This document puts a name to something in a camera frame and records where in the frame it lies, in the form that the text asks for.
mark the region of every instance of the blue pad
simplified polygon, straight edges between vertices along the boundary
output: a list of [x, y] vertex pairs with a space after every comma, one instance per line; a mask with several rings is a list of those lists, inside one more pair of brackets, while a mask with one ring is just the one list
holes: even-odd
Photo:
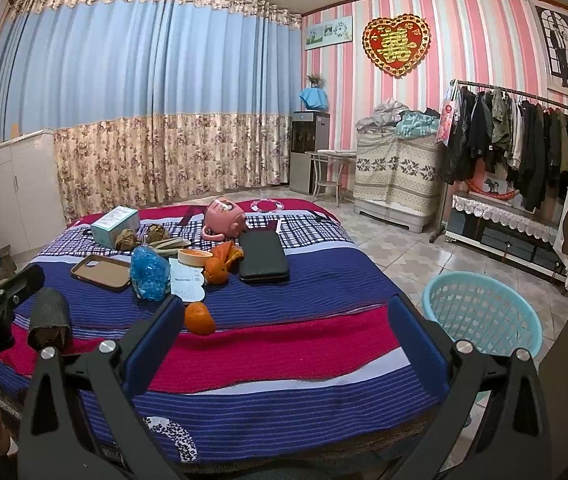
[[448, 396], [448, 364], [401, 297], [388, 302], [388, 324], [426, 393], [440, 402]]
[[151, 326], [146, 330], [146, 335], [123, 363], [122, 390], [129, 399], [148, 389], [161, 362], [173, 346], [184, 325], [184, 304], [180, 298], [173, 296], [173, 300], [158, 317], [141, 323], [148, 322]]

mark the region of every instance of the pink bag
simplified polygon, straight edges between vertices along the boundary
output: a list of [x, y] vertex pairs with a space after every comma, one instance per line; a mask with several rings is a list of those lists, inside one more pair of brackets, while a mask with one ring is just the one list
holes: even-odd
[[440, 117], [440, 126], [438, 127], [438, 134], [435, 137], [435, 142], [443, 142], [445, 146], [448, 146], [448, 137], [450, 136], [450, 130], [455, 118], [455, 111], [458, 106], [458, 91], [459, 83], [458, 80], [455, 79], [453, 86], [448, 89], [446, 97], [444, 98], [442, 116]]

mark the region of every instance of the bed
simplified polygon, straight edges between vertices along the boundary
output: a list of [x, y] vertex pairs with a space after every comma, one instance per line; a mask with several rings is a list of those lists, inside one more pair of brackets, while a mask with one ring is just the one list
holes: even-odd
[[[428, 345], [413, 349], [411, 355], [427, 357], [417, 366], [399, 344], [386, 309], [408, 300], [318, 205], [296, 199], [239, 205], [250, 228], [279, 233], [290, 280], [247, 285], [231, 275], [226, 285], [207, 286], [204, 302], [217, 332], [205, 338], [182, 332], [148, 392], [133, 399], [137, 410], [186, 472], [240, 470], [281, 457], [401, 452], [442, 400], [424, 377], [445, 367]], [[207, 250], [214, 242], [201, 239], [204, 210], [142, 210], [138, 235], [161, 223]], [[97, 218], [75, 222], [33, 260], [44, 269], [45, 285], [68, 299], [69, 352], [120, 338], [157, 308], [130, 287], [114, 293], [71, 278], [70, 268], [88, 254], [129, 260], [130, 253], [94, 242], [88, 226]], [[16, 344], [0, 353], [0, 395], [17, 404], [36, 361], [26, 345], [33, 301], [17, 308]], [[96, 436], [113, 447], [94, 396], [84, 392], [83, 400]]]

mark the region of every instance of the blue plastic bag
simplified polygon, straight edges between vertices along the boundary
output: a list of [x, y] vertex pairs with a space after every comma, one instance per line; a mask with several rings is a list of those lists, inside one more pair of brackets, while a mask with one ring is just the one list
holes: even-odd
[[161, 301], [171, 278], [168, 260], [148, 247], [137, 247], [132, 252], [130, 279], [144, 300]]

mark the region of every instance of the pink teapot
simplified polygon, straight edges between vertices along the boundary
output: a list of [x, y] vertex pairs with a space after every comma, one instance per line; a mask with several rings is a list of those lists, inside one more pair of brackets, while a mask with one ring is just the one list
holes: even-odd
[[223, 196], [213, 200], [204, 214], [202, 238], [209, 242], [223, 242], [226, 238], [239, 238], [246, 230], [246, 213], [232, 200]]

